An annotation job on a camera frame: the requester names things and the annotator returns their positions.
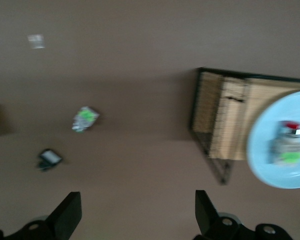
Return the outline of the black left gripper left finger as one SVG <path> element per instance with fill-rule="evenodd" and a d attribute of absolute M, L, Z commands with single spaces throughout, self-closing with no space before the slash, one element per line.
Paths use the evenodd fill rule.
<path fill-rule="evenodd" d="M 81 219 L 81 193 L 70 192 L 46 218 L 45 223 L 56 240 L 70 240 Z"/>

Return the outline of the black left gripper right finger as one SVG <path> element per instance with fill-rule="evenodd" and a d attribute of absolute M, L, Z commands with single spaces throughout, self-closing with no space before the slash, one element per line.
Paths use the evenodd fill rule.
<path fill-rule="evenodd" d="M 195 218 L 204 235 L 219 218 L 219 214 L 205 190 L 195 191 Z"/>

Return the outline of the light blue round plate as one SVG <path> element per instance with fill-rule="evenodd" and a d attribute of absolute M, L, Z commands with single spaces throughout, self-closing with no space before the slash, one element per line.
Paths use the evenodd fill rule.
<path fill-rule="evenodd" d="M 247 162 L 263 183 L 275 188 L 299 189 L 300 159 L 285 163 L 272 151 L 282 121 L 300 122 L 300 91 L 275 101 L 256 119 L 246 143 Z"/>

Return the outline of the red push button switch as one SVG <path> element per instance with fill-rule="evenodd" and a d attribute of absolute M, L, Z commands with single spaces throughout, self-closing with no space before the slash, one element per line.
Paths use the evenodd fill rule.
<path fill-rule="evenodd" d="M 274 139 L 270 141 L 267 163 L 292 166 L 300 162 L 300 121 L 278 122 Z"/>

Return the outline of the black square white-faced push button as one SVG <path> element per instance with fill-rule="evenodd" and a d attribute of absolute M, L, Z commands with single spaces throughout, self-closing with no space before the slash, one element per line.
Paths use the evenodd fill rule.
<path fill-rule="evenodd" d="M 55 168 L 63 161 L 63 158 L 50 148 L 46 148 L 38 154 L 38 163 L 36 168 L 42 172 Z"/>

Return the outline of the clear tape patch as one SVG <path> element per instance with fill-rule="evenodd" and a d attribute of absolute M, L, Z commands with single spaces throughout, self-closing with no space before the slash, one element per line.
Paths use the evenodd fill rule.
<path fill-rule="evenodd" d="M 46 47 L 43 34 L 31 34 L 27 36 L 27 39 L 31 49 L 44 49 Z"/>

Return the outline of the green push button switch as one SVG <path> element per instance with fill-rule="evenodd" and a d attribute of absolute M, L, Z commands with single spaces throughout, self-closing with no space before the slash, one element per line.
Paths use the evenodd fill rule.
<path fill-rule="evenodd" d="M 77 133 L 83 133 L 89 129 L 100 114 L 89 106 L 83 106 L 79 109 L 73 118 L 72 130 Z"/>

